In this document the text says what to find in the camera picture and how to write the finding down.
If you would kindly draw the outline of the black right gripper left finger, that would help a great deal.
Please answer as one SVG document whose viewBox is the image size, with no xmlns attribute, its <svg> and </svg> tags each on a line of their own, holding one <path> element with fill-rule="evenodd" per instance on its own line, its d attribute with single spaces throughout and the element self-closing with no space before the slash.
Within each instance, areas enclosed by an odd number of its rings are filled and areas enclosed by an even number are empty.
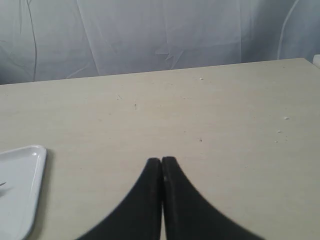
<svg viewBox="0 0 320 240">
<path fill-rule="evenodd" d="M 159 240 L 162 227 L 163 172 L 149 158 L 121 203 L 80 240 Z"/>
</svg>

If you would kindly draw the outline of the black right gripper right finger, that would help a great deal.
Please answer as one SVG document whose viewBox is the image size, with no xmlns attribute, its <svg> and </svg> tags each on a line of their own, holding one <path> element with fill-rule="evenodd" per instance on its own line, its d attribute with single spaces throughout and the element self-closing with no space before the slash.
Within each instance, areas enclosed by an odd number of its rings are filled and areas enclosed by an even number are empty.
<svg viewBox="0 0 320 240">
<path fill-rule="evenodd" d="M 213 207 L 173 156 L 162 158 L 163 208 L 168 240 L 261 240 Z"/>
</svg>

